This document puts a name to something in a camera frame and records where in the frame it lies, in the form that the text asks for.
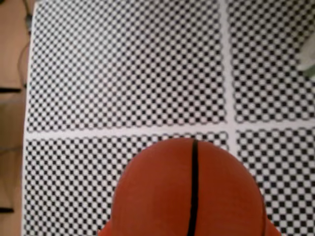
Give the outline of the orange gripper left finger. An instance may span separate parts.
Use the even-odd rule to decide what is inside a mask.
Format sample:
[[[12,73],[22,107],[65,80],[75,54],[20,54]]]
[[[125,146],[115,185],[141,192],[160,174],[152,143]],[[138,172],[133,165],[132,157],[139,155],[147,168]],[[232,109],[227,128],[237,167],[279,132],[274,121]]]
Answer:
[[[102,229],[97,231],[97,236],[112,236],[112,221],[109,220]]]

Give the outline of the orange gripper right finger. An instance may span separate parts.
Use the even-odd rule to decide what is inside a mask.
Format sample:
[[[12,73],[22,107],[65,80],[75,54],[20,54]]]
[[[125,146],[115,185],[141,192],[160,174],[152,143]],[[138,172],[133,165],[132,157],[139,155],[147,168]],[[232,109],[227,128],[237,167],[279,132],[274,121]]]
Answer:
[[[273,225],[273,223],[268,219],[268,217],[265,217],[264,228],[265,236],[281,236],[281,232]]]

